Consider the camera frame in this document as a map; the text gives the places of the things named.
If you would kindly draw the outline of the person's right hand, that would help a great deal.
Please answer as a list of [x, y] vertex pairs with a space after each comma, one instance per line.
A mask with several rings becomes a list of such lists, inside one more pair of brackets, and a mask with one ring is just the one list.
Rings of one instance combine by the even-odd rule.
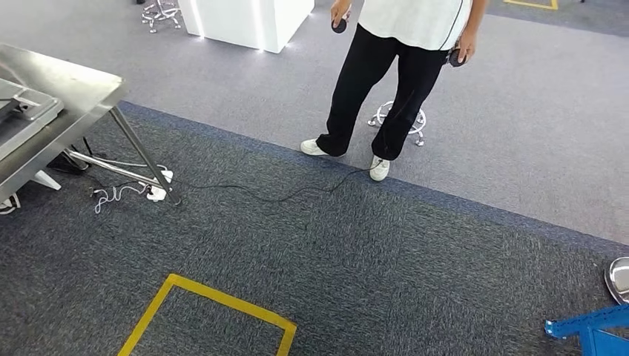
[[331, 21], [338, 23], [349, 11], [351, 4], [351, 0], [335, 0], [330, 7]]

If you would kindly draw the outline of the person's left hand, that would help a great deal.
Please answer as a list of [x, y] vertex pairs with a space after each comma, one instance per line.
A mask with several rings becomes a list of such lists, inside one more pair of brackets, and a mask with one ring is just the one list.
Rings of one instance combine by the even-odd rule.
[[476, 50], [476, 42], [477, 42], [477, 30], [466, 29], [461, 34], [458, 40], [458, 59], [457, 62], [459, 64], [465, 64], [475, 54]]

